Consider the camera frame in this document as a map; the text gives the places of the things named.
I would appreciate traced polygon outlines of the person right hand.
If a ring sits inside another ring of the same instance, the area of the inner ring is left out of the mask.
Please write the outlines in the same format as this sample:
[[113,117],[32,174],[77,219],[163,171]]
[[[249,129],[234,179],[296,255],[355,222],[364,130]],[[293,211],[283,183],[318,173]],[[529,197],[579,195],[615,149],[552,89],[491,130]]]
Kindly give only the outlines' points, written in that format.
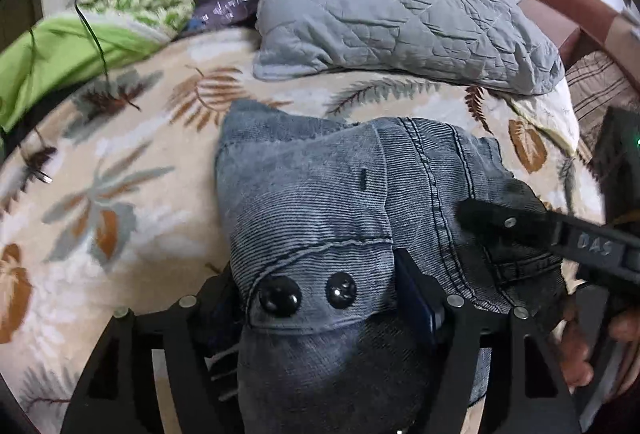
[[[575,299],[570,296],[563,310],[565,327],[558,344],[560,367],[564,381],[571,391],[583,388],[593,378],[588,362],[590,349],[580,328]],[[614,391],[608,400],[628,392],[639,379],[639,311],[627,310],[616,317],[608,327],[610,337],[627,345],[627,350],[616,376]]]

